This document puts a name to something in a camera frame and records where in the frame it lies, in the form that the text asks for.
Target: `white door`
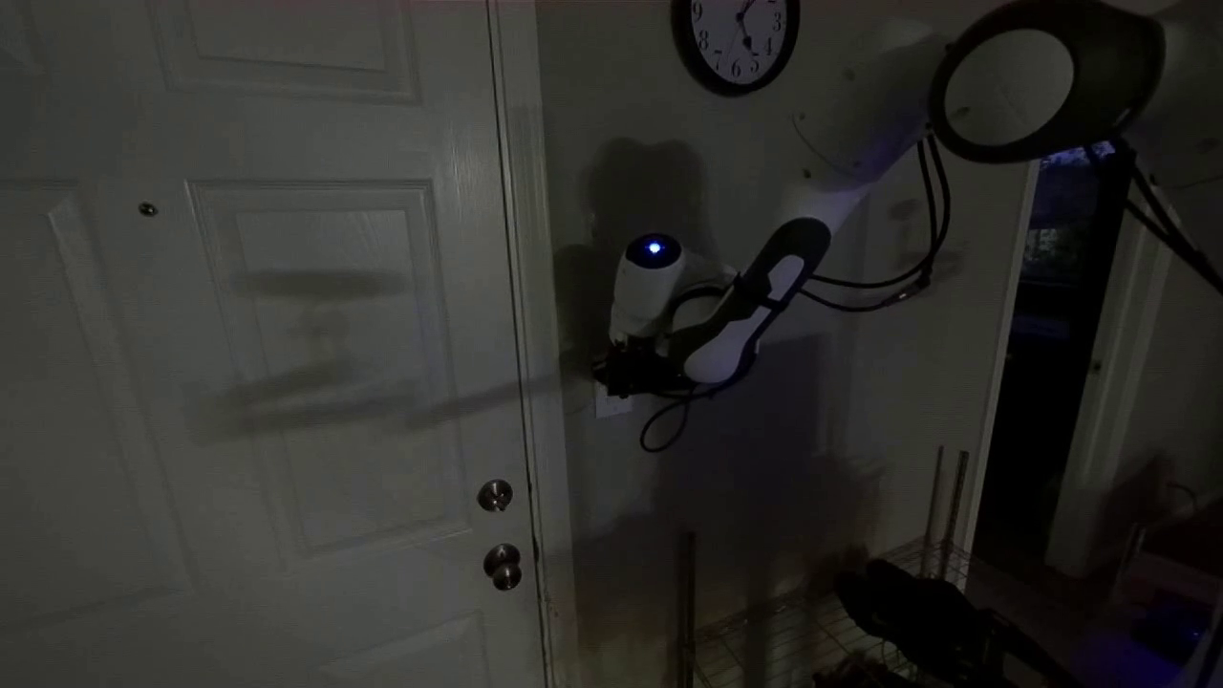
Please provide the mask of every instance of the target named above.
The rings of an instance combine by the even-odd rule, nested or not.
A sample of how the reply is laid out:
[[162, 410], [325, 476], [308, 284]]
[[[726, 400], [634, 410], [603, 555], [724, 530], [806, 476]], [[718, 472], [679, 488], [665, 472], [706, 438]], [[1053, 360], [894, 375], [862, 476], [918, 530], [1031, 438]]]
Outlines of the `white door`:
[[543, 682], [484, 5], [0, 0], [0, 393], [0, 682]]

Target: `wall clock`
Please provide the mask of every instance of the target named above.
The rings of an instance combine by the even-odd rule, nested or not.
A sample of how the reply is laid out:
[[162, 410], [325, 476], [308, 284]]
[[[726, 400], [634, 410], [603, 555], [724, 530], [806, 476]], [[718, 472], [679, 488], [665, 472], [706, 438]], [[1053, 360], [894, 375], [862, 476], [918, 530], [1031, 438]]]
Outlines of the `wall clock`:
[[671, 34], [703, 89], [745, 94], [791, 62], [800, 0], [671, 0]]

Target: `robotic arm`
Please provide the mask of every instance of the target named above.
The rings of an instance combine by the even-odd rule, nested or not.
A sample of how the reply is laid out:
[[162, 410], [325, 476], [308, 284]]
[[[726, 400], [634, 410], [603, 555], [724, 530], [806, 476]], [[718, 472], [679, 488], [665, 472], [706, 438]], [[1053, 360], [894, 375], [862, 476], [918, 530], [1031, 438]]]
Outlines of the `robotic arm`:
[[1034, 160], [1118, 136], [1155, 98], [1177, 104], [1177, 90], [1192, 89], [1177, 80], [1185, 66], [1217, 76], [1218, 39], [1107, 5], [1015, 0], [982, 14], [950, 51], [904, 25], [882, 34], [871, 56], [853, 66], [855, 80], [796, 123], [814, 154], [814, 179], [783, 191], [781, 229], [750, 271], [715, 295], [678, 299], [678, 240], [655, 234], [623, 252], [611, 352], [596, 378], [609, 393], [726, 388], [922, 127], [968, 160]]

